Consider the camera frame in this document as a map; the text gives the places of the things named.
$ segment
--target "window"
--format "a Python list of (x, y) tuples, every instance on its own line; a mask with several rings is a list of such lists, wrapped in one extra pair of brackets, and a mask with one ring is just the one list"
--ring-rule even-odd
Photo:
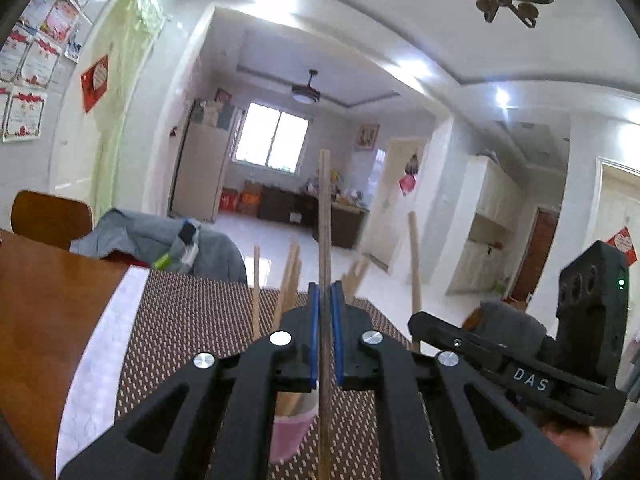
[(302, 117), (251, 103), (235, 159), (295, 173), (308, 126)]

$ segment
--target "window frame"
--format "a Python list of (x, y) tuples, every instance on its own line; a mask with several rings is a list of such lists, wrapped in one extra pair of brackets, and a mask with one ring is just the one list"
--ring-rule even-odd
[[(247, 160), (239, 160), (238, 158), (236, 158), (236, 153), (238, 152), (238, 146), (240, 145), (240, 139), (242, 138), (242, 131), (244, 130), (244, 123), (246, 122), (247, 117), (249, 116), (249, 107), (251, 106), (251, 104), (256, 104), (258, 106), (264, 106), (267, 108), (271, 108), (272, 110), (276, 110), (277, 112), (280, 113), (280, 115), (278, 116), (278, 122), (276, 122), (276, 127), (273, 131), (273, 137), (271, 137), (271, 143), (269, 145), (269, 151), (267, 152), (267, 160), (264, 163), (264, 165), (261, 164), (254, 164), (253, 162), (249, 162)], [(284, 170), (278, 170), (277, 168), (272, 168), (271, 166), (268, 165), (269, 163), (269, 157), (271, 156), (271, 150), (273, 149), (273, 143), (276, 140), (276, 132), (278, 131), (278, 126), (280, 125), (280, 119), (282, 118), (282, 114), (289, 114), (292, 115), (294, 117), (297, 117), (299, 119), (304, 119), (306, 121), (306, 132), (305, 132), (305, 138), (302, 141), (302, 147), (300, 148), (300, 153), (298, 154), (298, 160), (296, 161), (296, 169), (293, 172), (289, 172), (289, 171), (284, 171)], [(264, 101), (260, 101), (260, 100), (255, 100), (255, 101), (251, 101), (249, 102), (248, 106), (246, 107), (246, 113), (244, 114), (244, 117), (242, 118), (242, 124), (240, 126), (240, 133), (238, 135), (238, 138), (236, 139), (236, 145), (234, 147), (234, 151), (233, 151), (233, 155), (231, 157), (231, 161), (236, 163), (236, 164), (241, 164), (243, 166), (249, 166), (250, 168), (260, 168), (261, 170), (268, 170), (268, 171), (275, 171), (276, 173), (280, 173), (280, 174), (284, 174), (284, 175), (290, 175), (290, 176), (297, 176), (300, 174), (300, 161), (302, 160), (302, 157), (305, 154), (305, 149), (306, 149), (306, 140), (308, 137), (308, 131), (309, 131), (309, 127), (311, 126), (311, 123), (313, 122), (313, 119), (311, 117), (305, 116), (304, 114), (300, 114), (300, 112), (296, 112), (293, 110), (290, 110), (288, 108), (282, 108), (282, 107), (277, 107), (274, 106), (273, 104), (264, 102)]]

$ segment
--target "ceiling fan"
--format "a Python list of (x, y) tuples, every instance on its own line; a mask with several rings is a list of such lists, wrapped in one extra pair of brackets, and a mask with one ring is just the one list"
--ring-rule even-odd
[(318, 70), (309, 70), (309, 83), (304, 85), (293, 85), (291, 95), (299, 103), (312, 104), (320, 100), (320, 92), (311, 86), (311, 80), (318, 75)]

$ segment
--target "hanging ornament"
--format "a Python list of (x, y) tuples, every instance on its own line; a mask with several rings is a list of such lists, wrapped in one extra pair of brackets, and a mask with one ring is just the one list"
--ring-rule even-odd
[(400, 189), (403, 196), (407, 196), (415, 189), (415, 176), (418, 174), (420, 163), (418, 162), (418, 154), (414, 153), (409, 159), (409, 163), (404, 167), (404, 177), (399, 180)]

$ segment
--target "green curtain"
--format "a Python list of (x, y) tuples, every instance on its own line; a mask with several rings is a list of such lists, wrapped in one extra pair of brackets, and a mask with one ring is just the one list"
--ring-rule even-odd
[(145, 56), (164, 25), (164, 13), (157, 0), (117, 0), (97, 31), (95, 59), (108, 45), (108, 90), (94, 108), (100, 132), (92, 179), (92, 209), (99, 219), (113, 206), (113, 187), (118, 149), (125, 121), (126, 105), (135, 88)]

